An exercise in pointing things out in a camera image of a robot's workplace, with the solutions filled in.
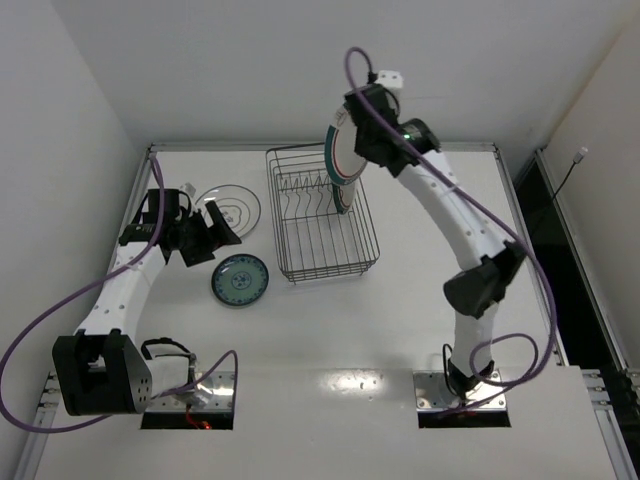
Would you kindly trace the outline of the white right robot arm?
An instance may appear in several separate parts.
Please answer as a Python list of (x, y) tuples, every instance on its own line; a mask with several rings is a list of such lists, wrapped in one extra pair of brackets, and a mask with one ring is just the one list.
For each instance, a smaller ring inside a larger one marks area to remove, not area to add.
[(465, 397), (494, 369), (494, 319), (525, 252), (483, 219), (456, 191), (457, 179), (435, 134), (419, 119), (398, 120), (386, 89), (369, 84), (345, 96), (354, 151), (387, 169), (438, 226), (460, 271), (444, 286), (455, 311), (454, 346), (446, 378)]

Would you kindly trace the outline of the green red rimmed plate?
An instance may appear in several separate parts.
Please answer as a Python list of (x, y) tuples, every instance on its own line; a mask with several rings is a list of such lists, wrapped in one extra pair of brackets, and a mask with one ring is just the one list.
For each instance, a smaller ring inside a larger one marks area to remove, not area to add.
[(332, 200), (336, 212), (340, 215), (347, 214), (350, 210), (355, 194), (356, 184), (351, 183), (348, 185), (331, 185)]
[(355, 152), (357, 128), (343, 103), (329, 123), (324, 141), (324, 163), (334, 184), (349, 185), (366, 168), (367, 161)]

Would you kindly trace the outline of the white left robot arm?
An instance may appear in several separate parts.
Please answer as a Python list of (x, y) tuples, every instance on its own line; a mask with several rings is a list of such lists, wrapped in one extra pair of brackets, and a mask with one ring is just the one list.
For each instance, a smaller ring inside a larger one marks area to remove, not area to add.
[(152, 191), (142, 222), (121, 234), (115, 268), (92, 311), (73, 334), (54, 343), (55, 371), (72, 416), (142, 413), (156, 397), (196, 388), (195, 354), (152, 356), (135, 343), (138, 323), (173, 252), (191, 267), (241, 240), (215, 202), (189, 211), (177, 201), (162, 205), (158, 195)]

